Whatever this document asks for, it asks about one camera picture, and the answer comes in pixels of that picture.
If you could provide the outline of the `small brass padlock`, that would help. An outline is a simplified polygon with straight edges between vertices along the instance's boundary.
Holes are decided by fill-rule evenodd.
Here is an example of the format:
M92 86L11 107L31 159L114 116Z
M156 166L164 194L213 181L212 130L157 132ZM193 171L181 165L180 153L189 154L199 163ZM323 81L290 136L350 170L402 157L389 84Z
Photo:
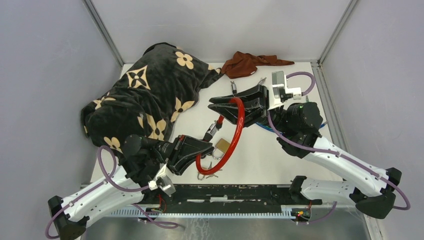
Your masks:
M205 178L206 178L206 176L205 175L203 175L203 174L201 174L200 172L197 172L197 177L196 177L199 181L203 181Z

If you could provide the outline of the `red cable lock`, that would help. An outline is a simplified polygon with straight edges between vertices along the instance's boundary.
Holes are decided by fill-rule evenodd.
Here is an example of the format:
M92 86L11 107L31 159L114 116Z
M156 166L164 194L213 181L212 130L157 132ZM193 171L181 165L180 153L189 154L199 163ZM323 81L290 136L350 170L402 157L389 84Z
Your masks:
M223 158L214 167L210 169L205 169L202 167L200 155L198 155L195 159L195 166L197 171L205 176L215 174L227 163L227 161L232 156L234 150L236 149L238 142L240 140L240 137L242 135L242 131L243 131L244 123L245 123L245 107L239 98L233 98L231 101L236 102L238 115L237 115L236 129L234 131L234 135L231 140L229 149L227 150Z

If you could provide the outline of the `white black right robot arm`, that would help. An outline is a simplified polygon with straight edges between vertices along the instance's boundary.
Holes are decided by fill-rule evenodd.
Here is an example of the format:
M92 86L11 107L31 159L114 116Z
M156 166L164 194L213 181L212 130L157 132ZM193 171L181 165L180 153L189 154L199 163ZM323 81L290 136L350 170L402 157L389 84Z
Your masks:
M277 134L282 149L339 175L340 181L296 176L289 187L289 199L295 204L320 204L325 201L353 205L361 213L384 219L395 209L401 172L392 167L370 165L320 134L323 118L315 102L301 103L300 88L283 84L268 90L257 85L235 95L213 97L209 108L226 120L243 125L263 124Z

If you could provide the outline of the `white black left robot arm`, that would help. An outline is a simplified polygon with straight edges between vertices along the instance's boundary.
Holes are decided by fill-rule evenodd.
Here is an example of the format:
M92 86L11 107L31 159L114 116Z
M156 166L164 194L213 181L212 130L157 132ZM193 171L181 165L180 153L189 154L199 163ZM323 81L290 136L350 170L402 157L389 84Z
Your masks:
M101 146L97 160L103 177L67 197L48 200L51 220L45 230L48 239L54 225L61 240L75 240L106 215L141 201L150 204L160 189L171 196L176 188L171 174L180 176L196 160L214 150L213 144L187 135L173 142L129 135L117 158L111 148Z

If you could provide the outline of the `brown crumpled cloth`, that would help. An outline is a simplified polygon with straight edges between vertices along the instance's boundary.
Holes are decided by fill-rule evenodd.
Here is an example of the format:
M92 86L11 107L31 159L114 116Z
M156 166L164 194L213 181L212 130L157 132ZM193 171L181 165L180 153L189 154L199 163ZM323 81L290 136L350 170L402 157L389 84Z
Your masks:
M230 79L237 79L253 75L258 66L281 67L294 64L294 61L279 59L276 55L252 55L237 51L224 63L221 72Z

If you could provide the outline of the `black floral patterned blanket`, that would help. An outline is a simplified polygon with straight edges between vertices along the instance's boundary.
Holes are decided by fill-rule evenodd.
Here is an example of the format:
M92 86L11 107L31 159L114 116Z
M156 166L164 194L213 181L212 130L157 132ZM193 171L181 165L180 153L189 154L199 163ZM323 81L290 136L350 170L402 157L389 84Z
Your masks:
M109 90L82 108L84 135L119 157L129 135L167 141L179 115L222 76L221 68L172 44L156 43Z

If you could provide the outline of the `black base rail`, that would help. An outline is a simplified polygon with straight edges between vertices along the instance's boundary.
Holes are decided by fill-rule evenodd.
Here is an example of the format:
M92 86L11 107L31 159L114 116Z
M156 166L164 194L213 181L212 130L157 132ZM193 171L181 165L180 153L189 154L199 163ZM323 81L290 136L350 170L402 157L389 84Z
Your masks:
M141 205L161 205L171 214L280 213L282 206L322 205L290 190L288 185L176 184L171 196L159 190L147 192Z

